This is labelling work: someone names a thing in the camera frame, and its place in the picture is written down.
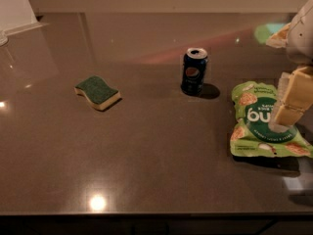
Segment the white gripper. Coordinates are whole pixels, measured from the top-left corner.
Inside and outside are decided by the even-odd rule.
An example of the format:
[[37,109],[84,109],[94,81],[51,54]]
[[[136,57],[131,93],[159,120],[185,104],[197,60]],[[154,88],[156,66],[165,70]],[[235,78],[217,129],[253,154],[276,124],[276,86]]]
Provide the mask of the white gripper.
[[[285,48],[289,59],[299,65],[313,65],[313,0],[308,0],[291,23],[285,24],[267,40],[266,45]],[[298,66],[283,72],[278,83],[269,128],[277,133],[293,127],[313,105],[313,67]]]

